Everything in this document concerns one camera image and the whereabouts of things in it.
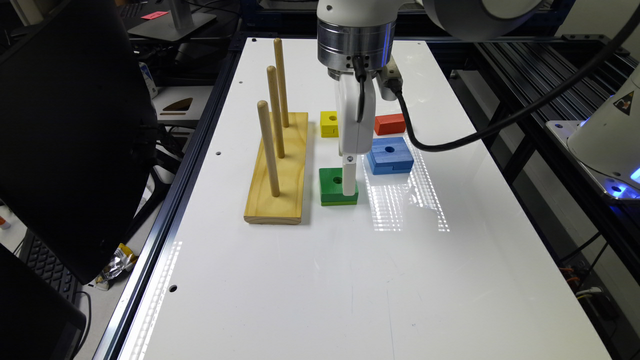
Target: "red block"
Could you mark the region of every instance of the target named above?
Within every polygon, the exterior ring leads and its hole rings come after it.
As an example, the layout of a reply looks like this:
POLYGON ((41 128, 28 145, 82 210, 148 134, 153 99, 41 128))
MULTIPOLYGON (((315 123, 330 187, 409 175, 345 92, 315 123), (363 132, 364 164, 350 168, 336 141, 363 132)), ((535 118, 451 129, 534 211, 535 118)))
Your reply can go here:
POLYGON ((376 116, 374 130, 378 135, 403 133, 406 128, 402 114, 376 116))

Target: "desk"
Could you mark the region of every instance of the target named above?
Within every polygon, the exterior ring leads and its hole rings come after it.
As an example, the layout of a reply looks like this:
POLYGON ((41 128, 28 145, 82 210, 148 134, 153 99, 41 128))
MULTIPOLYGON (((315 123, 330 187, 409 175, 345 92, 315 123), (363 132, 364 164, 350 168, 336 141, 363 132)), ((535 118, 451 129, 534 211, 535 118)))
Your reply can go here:
MULTIPOLYGON (((274 62, 270 39, 249 39, 121 357, 608 359, 482 143, 414 152, 404 176, 361 162, 358 205, 320 206, 318 168, 341 161, 319 137, 335 104, 315 48, 284 41, 289 109, 310 119, 302 224, 242 218, 274 62)), ((420 140, 473 131, 424 42, 393 54, 420 140)), ((378 100, 378 114, 398 111, 378 100)))

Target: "blue block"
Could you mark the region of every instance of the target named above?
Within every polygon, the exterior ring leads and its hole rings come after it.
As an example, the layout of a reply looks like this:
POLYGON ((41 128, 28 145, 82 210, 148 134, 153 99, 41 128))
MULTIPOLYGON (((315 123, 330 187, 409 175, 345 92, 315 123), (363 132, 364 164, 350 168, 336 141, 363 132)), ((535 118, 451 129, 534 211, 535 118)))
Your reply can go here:
POLYGON ((413 156, 401 137, 373 139, 367 158, 373 175, 408 173, 413 167, 413 156))

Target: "small red object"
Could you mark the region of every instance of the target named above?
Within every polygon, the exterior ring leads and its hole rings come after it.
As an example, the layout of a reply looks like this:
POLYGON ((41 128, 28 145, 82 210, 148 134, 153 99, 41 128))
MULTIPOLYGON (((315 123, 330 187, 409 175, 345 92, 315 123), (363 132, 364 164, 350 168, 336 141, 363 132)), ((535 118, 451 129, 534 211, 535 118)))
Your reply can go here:
POLYGON ((402 133, 406 128, 402 114, 376 116, 374 130, 378 135, 402 133))
POLYGON ((168 13, 169 12, 167 12, 167 11, 156 11, 156 12, 151 13, 149 15, 145 15, 142 18, 145 19, 145 20, 153 20, 153 19, 159 18, 160 16, 167 15, 168 13))

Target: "wooden peg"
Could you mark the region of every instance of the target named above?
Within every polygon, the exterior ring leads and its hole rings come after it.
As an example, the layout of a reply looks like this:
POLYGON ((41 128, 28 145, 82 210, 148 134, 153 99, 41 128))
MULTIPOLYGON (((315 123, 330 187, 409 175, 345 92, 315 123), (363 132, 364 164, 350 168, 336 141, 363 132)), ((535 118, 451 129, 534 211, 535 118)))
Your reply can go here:
POLYGON ((273 131, 276 138, 276 154, 278 158, 284 158, 284 140, 282 138, 282 122, 280 121, 280 104, 278 101, 278 80, 276 68, 267 68, 267 79, 269 80, 269 96, 271 97, 271 113, 273 114, 273 131))
POLYGON ((282 40, 273 40, 276 52, 276 69, 278 70, 278 91, 280 93, 280 110, 282 111, 282 126, 289 127, 289 105, 287 104, 287 82, 284 77, 284 55, 282 54, 282 40))
POLYGON ((264 156, 267 159, 267 171, 269 172, 269 184, 271 184, 271 195, 280 196, 280 185, 278 184, 278 168, 276 167, 276 156, 273 153, 273 137, 271 136, 271 120, 269 119, 269 105, 266 101, 258 101, 258 117, 260 118, 260 129, 262 129, 262 143, 264 144, 264 156))

